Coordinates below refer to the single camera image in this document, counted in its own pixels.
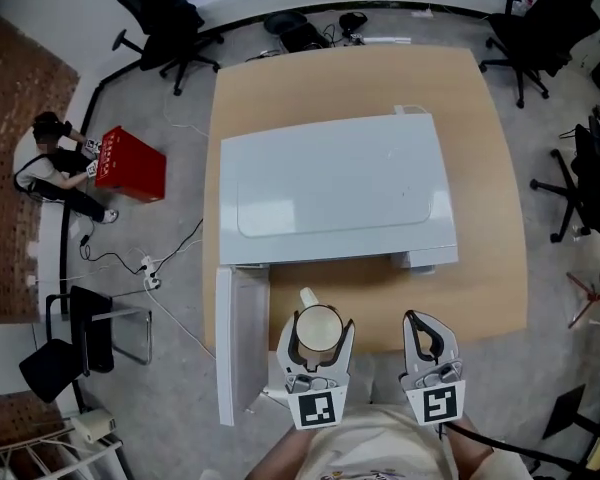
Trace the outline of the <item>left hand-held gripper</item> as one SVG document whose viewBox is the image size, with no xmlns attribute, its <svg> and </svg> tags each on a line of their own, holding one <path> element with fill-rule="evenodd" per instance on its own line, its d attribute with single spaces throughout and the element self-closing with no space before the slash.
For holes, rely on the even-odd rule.
<svg viewBox="0 0 600 480">
<path fill-rule="evenodd" d="M 307 360 L 299 352 L 296 327 L 300 313 L 295 311 L 281 332 L 276 356 L 284 376 L 283 395 L 296 429 L 320 429 L 341 423 L 350 381 L 349 363 L 355 337 L 350 319 L 344 326 L 333 356 L 306 369 Z"/>
</svg>

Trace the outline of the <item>person's right forearm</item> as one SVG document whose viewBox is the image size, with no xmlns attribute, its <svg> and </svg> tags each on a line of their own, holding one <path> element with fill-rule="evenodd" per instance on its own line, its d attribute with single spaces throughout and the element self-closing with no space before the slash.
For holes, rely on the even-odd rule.
<svg viewBox="0 0 600 480">
<path fill-rule="evenodd" d="M 472 433 L 477 433 L 477 429 L 466 416 L 445 424 L 446 435 L 459 480 L 470 480 L 482 463 L 494 453 L 494 449 L 491 446 L 472 440 L 458 432 L 456 428 Z"/>
</svg>

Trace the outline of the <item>small black headset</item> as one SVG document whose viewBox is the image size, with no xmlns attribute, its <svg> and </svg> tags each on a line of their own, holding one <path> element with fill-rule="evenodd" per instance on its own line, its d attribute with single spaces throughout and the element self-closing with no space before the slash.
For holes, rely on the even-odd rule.
<svg viewBox="0 0 600 480">
<path fill-rule="evenodd" d="M 350 36 L 360 29 L 367 21 L 367 16 L 362 12 L 348 12 L 339 17 L 338 24 L 341 33 L 344 36 Z"/>
</svg>

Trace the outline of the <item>person's left forearm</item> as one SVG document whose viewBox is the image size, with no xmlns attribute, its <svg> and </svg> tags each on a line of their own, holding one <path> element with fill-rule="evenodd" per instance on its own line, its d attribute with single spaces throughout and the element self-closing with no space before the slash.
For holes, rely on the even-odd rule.
<svg viewBox="0 0 600 480">
<path fill-rule="evenodd" d="M 244 480 L 295 480 L 318 433 L 318 429 L 291 427 Z"/>
</svg>

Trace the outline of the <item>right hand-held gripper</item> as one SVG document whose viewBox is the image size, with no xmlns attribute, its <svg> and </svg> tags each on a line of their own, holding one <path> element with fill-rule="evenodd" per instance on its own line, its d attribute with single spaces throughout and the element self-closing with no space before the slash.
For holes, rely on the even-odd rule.
<svg viewBox="0 0 600 480">
<path fill-rule="evenodd" d="M 408 310 L 403 320 L 406 372 L 399 382 L 419 426 L 462 417 L 466 381 L 453 331 L 437 318 Z M 423 370 L 425 362 L 444 362 Z"/>
</svg>

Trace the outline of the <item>wooden coat rack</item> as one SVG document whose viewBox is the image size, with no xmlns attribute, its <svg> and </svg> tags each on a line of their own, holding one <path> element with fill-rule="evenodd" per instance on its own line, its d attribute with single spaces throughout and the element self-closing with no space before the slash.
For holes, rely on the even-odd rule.
<svg viewBox="0 0 600 480">
<path fill-rule="evenodd" d="M 586 313 L 595 303 L 600 302 L 600 293 L 595 290 L 593 284 L 585 284 L 571 272 L 567 272 L 566 277 L 572 284 L 574 284 L 585 294 L 584 305 L 574 314 L 568 324 L 568 328 L 572 329 L 581 320 L 581 318 L 586 315 Z"/>
</svg>

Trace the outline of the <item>black office chair with clothes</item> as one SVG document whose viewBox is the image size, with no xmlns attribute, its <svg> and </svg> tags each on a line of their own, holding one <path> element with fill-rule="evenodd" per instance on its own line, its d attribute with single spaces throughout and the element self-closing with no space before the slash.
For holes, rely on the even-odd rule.
<svg viewBox="0 0 600 480">
<path fill-rule="evenodd" d="M 530 181 L 532 190 L 544 190 L 563 197 L 567 201 L 560 230 L 550 235 L 552 243 L 559 243 L 566 235 L 574 215 L 578 215 L 582 226 L 576 232 L 578 237 L 588 236 L 593 231 L 600 235 L 600 138 L 589 131 L 588 125 L 578 124 L 573 130 L 560 135 L 561 138 L 575 140 L 575 156 L 567 164 L 557 149 L 550 151 L 564 178 L 563 187 Z"/>
</svg>

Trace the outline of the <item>red box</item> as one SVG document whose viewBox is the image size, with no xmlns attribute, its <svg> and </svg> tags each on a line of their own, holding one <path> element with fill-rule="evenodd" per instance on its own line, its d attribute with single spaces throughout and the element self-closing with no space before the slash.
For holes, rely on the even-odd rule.
<svg viewBox="0 0 600 480">
<path fill-rule="evenodd" d="M 117 126 L 102 137 L 95 186 L 143 203 L 159 201 L 165 197 L 166 166 L 163 153 Z"/>
</svg>

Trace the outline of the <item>person's cream shirt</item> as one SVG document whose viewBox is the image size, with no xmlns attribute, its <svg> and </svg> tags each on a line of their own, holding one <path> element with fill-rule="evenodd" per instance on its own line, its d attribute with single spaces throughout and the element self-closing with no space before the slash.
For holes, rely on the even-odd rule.
<svg viewBox="0 0 600 480">
<path fill-rule="evenodd" d="M 470 480 L 532 480 L 521 457 L 491 446 Z M 401 406 L 364 405 L 319 431 L 296 480 L 459 480 L 447 439 Z"/>
</svg>

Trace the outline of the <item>white box device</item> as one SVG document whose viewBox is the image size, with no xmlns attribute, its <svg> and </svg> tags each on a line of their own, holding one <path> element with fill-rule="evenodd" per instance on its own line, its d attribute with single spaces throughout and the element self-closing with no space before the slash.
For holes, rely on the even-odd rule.
<svg viewBox="0 0 600 480">
<path fill-rule="evenodd" d="M 117 428 L 113 415 L 103 408 L 72 416 L 70 422 L 74 430 L 90 444 L 106 437 Z"/>
</svg>

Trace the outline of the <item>person's light trousers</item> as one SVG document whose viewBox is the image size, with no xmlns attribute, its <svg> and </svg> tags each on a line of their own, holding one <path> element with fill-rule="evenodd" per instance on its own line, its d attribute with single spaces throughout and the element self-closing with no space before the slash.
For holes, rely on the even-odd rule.
<svg viewBox="0 0 600 480">
<path fill-rule="evenodd" d="M 373 403 L 376 361 L 371 354 L 362 354 L 352 358 L 350 363 L 350 382 L 348 402 L 353 405 Z"/>
</svg>

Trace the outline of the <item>black round bowl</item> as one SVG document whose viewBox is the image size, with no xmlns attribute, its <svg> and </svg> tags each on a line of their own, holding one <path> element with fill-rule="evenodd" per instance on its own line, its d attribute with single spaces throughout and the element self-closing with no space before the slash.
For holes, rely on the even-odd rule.
<svg viewBox="0 0 600 480">
<path fill-rule="evenodd" d="M 307 22 L 308 20 L 304 14 L 298 11 L 287 10 L 268 15 L 263 22 L 263 26 L 268 33 L 280 36 Z"/>
</svg>

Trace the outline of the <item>black folding chair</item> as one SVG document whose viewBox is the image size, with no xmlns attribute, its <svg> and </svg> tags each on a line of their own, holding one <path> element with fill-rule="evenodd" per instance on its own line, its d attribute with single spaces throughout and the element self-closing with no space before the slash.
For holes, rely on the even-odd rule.
<svg viewBox="0 0 600 480">
<path fill-rule="evenodd" d="M 113 321 L 137 315 L 144 317 L 144 356 L 114 343 Z M 111 297 L 74 286 L 45 298 L 44 325 L 46 342 L 19 363 L 19 370 L 29 389 L 46 404 L 81 376 L 111 372 L 115 354 L 142 366 L 152 362 L 153 315 L 148 309 L 116 309 Z"/>
</svg>

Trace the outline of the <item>white microwave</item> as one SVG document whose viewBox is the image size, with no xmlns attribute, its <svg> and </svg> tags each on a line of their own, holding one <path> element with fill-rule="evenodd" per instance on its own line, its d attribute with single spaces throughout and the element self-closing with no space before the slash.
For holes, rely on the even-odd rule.
<svg viewBox="0 0 600 480">
<path fill-rule="evenodd" d="M 231 426 L 268 381 L 269 269 L 388 256 L 458 259 L 451 194 L 426 112 L 316 122 L 220 146 L 215 275 L 219 418 Z"/>
</svg>

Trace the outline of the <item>white ceramic mug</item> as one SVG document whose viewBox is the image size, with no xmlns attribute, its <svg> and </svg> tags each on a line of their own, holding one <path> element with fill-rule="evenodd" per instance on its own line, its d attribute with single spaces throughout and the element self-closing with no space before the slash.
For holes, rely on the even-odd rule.
<svg viewBox="0 0 600 480">
<path fill-rule="evenodd" d="M 328 351 L 338 343 L 344 325 L 336 309 L 319 302 L 313 290 L 300 290 L 304 309 L 299 313 L 296 334 L 302 345 L 315 352 Z"/>
</svg>

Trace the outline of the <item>black stand base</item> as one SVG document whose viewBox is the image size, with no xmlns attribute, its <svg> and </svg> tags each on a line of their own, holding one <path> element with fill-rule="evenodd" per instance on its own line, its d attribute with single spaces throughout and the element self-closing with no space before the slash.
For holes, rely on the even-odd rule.
<svg viewBox="0 0 600 480">
<path fill-rule="evenodd" d="M 594 437 L 600 437 L 600 422 L 595 422 L 579 413 L 586 385 L 582 384 L 560 395 L 554 404 L 549 421 L 542 435 L 548 439 L 572 425 L 578 426 Z"/>
</svg>

